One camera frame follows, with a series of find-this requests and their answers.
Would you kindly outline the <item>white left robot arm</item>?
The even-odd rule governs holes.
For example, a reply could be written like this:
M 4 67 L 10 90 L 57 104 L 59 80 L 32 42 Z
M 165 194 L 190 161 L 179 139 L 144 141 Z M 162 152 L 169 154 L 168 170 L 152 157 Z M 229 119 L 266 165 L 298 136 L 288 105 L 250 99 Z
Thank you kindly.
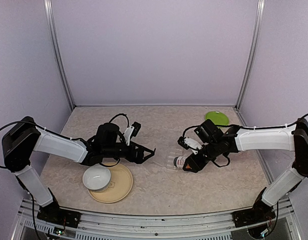
M 47 153 L 89 167 L 101 165 L 104 158 L 142 164 L 155 154 L 154 150 L 131 141 L 141 128 L 137 122 L 128 126 L 125 132 L 121 132 L 118 125 L 106 122 L 88 140 L 56 134 L 39 126 L 29 116 L 9 123 L 9 126 L 11 129 L 1 141 L 4 168 L 16 176 L 20 185 L 44 208 L 44 214 L 55 223 L 63 219 L 64 212 L 31 166 L 32 152 Z

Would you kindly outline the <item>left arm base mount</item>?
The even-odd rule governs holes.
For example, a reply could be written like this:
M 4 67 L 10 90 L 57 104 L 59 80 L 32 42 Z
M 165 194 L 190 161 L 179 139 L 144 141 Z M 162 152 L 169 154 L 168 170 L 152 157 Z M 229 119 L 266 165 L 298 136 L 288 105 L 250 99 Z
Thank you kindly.
M 48 223 L 76 229 L 81 218 L 81 213 L 56 206 L 40 206 L 37 218 Z

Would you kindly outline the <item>orange pill bottle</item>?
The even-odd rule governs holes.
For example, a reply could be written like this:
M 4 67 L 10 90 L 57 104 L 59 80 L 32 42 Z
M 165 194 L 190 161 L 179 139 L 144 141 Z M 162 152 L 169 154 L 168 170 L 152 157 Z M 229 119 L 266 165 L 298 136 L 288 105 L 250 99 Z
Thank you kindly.
M 185 156 L 177 156 L 173 159 L 173 165 L 178 169 L 182 169 L 185 165 L 185 162 L 186 162 Z

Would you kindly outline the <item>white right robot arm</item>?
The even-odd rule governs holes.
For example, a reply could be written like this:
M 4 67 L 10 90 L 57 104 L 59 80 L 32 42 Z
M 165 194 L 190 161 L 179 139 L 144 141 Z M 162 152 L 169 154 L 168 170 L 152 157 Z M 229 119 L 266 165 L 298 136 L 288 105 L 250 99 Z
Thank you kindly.
M 174 166 L 187 172 L 197 173 L 207 163 L 215 163 L 218 156 L 227 158 L 231 153 L 249 150 L 286 150 L 295 153 L 295 160 L 269 187 L 258 196 L 249 211 L 254 222 L 260 222 L 283 196 L 293 191 L 308 178 L 308 121 L 301 117 L 296 122 L 280 126 L 244 127 L 230 125 L 222 132 L 221 125 L 210 119 L 193 126 L 201 140 L 182 135 L 178 144 L 192 153 L 188 157 L 176 157 Z

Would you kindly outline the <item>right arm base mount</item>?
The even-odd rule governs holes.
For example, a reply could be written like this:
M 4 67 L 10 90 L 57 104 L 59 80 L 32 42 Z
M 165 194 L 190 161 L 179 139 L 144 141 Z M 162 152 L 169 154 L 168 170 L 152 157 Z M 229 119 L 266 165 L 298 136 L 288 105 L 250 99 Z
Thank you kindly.
M 234 211 L 232 213 L 236 228 L 265 222 L 276 217 L 274 208 L 262 201 L 262 195 L 265 189 L 266 188 L 259 193 L 251 208 Z

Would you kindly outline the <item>clear plastic pill organizer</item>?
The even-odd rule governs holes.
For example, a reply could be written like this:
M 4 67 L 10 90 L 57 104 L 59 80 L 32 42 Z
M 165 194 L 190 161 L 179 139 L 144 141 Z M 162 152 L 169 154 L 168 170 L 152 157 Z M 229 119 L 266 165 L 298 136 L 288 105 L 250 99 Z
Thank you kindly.
M 177 166 L 177 160 L 184 158 L 184 150 L 180 146 L 168 146 L 165 167 L 167 172 L 176 172 L 182 169 Z

